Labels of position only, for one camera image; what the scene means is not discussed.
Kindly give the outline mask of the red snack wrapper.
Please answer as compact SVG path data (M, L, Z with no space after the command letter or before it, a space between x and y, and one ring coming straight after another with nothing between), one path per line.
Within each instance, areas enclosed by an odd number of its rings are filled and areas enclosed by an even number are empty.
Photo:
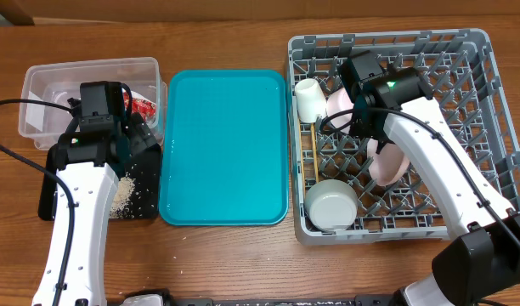
M157 104L134 91L132 91L132 98L132 113L139 113L149 126L154 126L157 121Z

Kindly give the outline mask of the pink bowl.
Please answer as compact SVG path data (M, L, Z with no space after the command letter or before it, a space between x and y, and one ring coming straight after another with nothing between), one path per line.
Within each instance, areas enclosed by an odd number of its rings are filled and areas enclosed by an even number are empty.
M332 116L338 112L346 111L353 108L353 102L349 98L345 88L340 88L331 94L327 100L326 113L327 116ZM331 120L330 125L334 128L340 128L348 123L352 118L352 114L341 115Z

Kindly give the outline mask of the cream cup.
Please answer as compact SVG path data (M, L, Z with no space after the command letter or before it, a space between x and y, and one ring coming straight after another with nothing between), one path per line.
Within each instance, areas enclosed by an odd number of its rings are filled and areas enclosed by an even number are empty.
M326 117L326 97L313 78L306 78L295 86L297 113L303 123L315 123L318 118Z

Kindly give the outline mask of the pink plate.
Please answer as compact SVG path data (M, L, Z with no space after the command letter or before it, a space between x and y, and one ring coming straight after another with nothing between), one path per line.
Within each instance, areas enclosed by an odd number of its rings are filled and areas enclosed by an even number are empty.
M403 177L410 165L410 160L395 144L386 144L377 153L378 146L377 140L369 139L367 142L366 155L371 159L368 171L377 185L388 186Z

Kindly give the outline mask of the grey bowl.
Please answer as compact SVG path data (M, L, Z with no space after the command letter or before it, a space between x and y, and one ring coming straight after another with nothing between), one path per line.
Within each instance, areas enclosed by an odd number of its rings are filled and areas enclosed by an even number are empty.
M310 222L318 230L333 232L346 230L354 223L359 199L347 183L327 179L307 191L304 206Z

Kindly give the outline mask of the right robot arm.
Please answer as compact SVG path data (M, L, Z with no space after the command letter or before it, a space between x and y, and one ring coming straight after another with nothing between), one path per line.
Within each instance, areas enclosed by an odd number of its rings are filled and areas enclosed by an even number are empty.
M450 244L432 272L395 293L396 305L472 305L520 284L520 212L481 174L415 69L340 70L354 128L396 144L442 213Z

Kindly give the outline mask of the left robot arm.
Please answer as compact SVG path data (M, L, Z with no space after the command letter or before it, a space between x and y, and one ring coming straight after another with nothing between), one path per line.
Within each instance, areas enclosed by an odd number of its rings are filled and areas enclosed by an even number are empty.
M123 179L133 180L123 218L158 213L161 147L143 117L76 119L48 154L54 227L35 305L105 305L104 261L111 207Z

